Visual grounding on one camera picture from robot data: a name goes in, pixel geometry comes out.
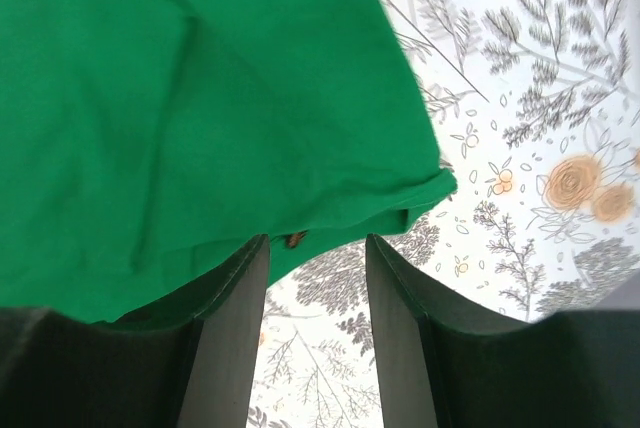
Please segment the green t shirt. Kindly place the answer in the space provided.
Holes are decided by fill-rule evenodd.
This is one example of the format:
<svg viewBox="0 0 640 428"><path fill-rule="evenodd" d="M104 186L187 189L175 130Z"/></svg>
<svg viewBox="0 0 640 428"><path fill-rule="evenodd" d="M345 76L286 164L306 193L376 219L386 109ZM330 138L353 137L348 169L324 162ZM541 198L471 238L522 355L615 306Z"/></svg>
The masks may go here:
<svg viewBox="0 0 640 428"><path fill-rule="evenodd" d="M112 321L455 191L379 0L1 0L1 302Z"/></svg>

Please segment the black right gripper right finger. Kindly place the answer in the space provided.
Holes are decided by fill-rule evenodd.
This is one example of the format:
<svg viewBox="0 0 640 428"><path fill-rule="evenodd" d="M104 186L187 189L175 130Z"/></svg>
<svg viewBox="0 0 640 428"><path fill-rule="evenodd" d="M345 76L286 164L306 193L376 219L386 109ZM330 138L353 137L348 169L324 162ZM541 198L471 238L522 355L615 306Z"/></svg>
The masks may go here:
<svg viewBox="0 0 640 428"><path fill-rule="evenodd" d="M437 321L474 335L524 327L420 271L378 235L365 243L366 283L386 427L452 427L434 344Z"/></svg>

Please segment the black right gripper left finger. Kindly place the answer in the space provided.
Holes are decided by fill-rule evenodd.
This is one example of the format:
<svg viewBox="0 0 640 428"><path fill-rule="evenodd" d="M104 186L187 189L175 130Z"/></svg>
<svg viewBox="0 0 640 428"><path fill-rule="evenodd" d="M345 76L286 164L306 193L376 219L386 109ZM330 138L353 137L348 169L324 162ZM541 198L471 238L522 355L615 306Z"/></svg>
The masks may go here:
<svg viewBox="0 0 640 428"><path fill-rule="evenodd" d="M246 425L269 268L269 238L256 236L218 267L117 320L134 331L189 328L174 427Z"/></svg>

